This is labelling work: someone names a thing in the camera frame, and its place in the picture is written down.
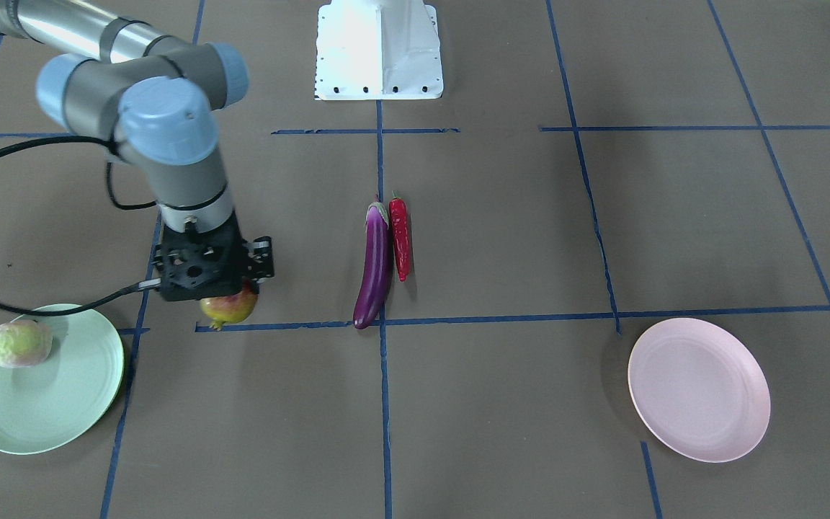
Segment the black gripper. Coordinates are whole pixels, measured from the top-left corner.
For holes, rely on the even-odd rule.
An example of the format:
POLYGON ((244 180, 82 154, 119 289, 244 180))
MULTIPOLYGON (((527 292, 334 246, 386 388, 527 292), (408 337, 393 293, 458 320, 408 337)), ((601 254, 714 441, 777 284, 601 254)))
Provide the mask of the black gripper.
POLYGON ((159 295, 166 301, 202 300, 234 296, 244 288, 257 295, 261 283, 275 276, 273 245, 271 236, 244 239, 234 214, 205 232, 194 221, 182 232, 164 223, 153 247, 159 295))

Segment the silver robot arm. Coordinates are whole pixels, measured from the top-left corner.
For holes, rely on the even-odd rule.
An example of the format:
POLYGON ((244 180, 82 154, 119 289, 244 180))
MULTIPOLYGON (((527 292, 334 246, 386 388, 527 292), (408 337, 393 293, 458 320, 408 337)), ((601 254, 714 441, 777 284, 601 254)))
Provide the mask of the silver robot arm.
POLYGON ((189 43, 86 1, 0 1, 0 36, 59 50, 37 75, 40 109, 68 142, 105 147, 147 177, 162 222, 159 276, 135 291, 198 300, 274 276, 270 237, 241 233, 213 115, 249 89, 233 46, 189 43))

